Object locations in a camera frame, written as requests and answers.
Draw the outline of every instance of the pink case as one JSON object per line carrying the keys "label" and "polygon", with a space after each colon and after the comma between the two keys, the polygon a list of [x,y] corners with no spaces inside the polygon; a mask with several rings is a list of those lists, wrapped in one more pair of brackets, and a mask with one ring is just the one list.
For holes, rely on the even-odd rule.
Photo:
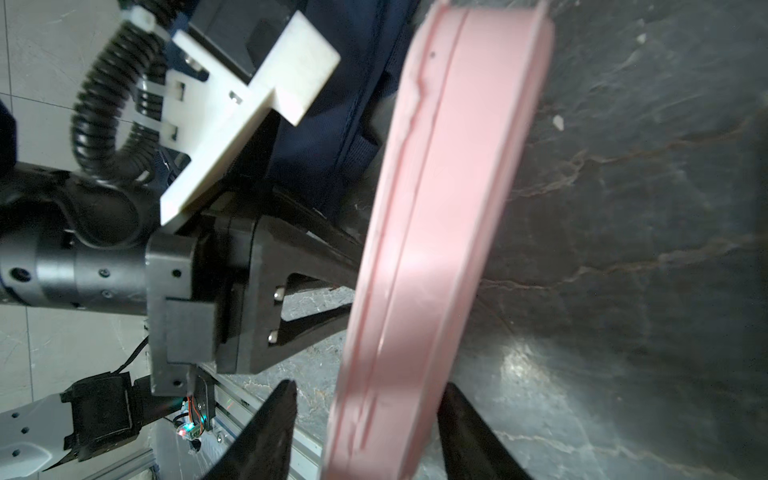
{"label": "pink case", "polygon": [[419,464],[549,66],[546,14],[439,2],[414,38],[323,478],[410,478]]}

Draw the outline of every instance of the gray marble surface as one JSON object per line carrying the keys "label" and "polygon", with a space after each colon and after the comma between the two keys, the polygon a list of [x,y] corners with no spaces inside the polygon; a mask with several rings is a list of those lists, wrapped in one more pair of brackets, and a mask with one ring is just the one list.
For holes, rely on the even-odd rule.
{"label": "gray marble surface", "polygon": [[[553,17],[452,380],[536,479],[766,478],[768,2]],[[343,339],[238,380],[266,396],[294,378],[323,439]],[[436,435],[417,477],[445,477]]]}

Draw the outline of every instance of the screw hole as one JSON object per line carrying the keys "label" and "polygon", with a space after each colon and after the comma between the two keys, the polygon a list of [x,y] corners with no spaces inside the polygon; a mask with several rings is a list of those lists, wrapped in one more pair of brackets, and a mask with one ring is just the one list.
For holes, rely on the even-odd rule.
{"label": "screw hole", "polygon": [[22,283],[27,283],[29,280],[32,280],[32,275],[30,275],[27,270],[18,267],[11,270],[11,276],[16,279],[17,282]]}

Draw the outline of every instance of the black cable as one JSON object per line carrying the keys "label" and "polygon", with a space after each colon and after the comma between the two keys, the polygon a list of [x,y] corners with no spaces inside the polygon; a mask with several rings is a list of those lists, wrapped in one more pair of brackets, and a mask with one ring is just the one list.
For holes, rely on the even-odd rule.
{"label": "black cable", "polygon": [[136,357],[139,356],[139,353],[141,353],[141,350],[144,349],[145,346],[149,343],[149,337],[145,336],[143,340],[141,340],[141,343],[139,343],[139,346],[136,347],[136,350],[131,354],[131,356],[128,357],[128,360],[125,361],[124,364],[120,365],[120,368],[115,370],[113,373],[120,373],[123,371],[123,369],[131,364]]}
{"label": "black cable", "polygon": [[[135,0],[154,14],[159,26],[169,29],[179,12],[179,0]],[[115,186],[154,177],[154,152],[160,135],[138,123],[131,128],[125,145],[116,151],[119,118],[139,77],[165,83],[164,40],[131,22],[123,22],[104,47],[85,77],[74,106],[71,141],[82,170]],[[163,98],[137,89],[136,110],[159,121]],[[149,174],[142,178],[144,172]]]}

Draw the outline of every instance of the white debris speck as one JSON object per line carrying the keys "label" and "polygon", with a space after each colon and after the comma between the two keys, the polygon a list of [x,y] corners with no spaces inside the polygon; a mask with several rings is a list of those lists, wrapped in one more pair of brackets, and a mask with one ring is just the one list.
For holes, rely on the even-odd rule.
{"label": "white debris speck", "polygon": [[565,120],[560,115],[555,115],[554,116],[554,118],[552,119],[552,124],[559,131],[565,130]]}

